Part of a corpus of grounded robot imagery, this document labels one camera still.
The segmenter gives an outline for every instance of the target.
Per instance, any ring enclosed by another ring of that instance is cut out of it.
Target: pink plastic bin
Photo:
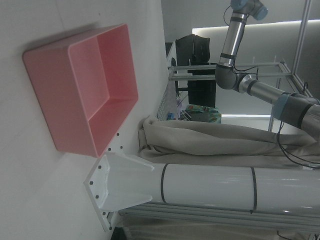
[[[56,149],[101,157],[138,100],[128,26],[86,31],[23,61]]]

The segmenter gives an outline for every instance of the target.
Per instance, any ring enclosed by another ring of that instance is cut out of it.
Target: white cylindrical pipe
[[[319,215],[320,171],[151,163],[110,154],[101,209],[153,202],[248,212]]]
[[[314,215],[320,213],[320,172],[255,168],[257,211]]]
[[[252,210],[254,185],[248,167],[169,164],[163,180],[169,204]]]

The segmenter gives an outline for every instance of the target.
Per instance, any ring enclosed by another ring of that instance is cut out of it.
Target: mounting plate
[[[112,142],[107,148],[108,153],[123,153],[123,146],[120,144],[119,134],[113,138]],[[106,155],[94,163],[90,173],[84,181],[84,186],[88,192],[89,198],[92,202],[94,210],[101,222],[102,228],[105,232],[113,231],[115,225],[119,221],[120,215],[118,212],[106,212],[101,209],[101,206],[108,195],[107,190],[107,175],[110,166]]]

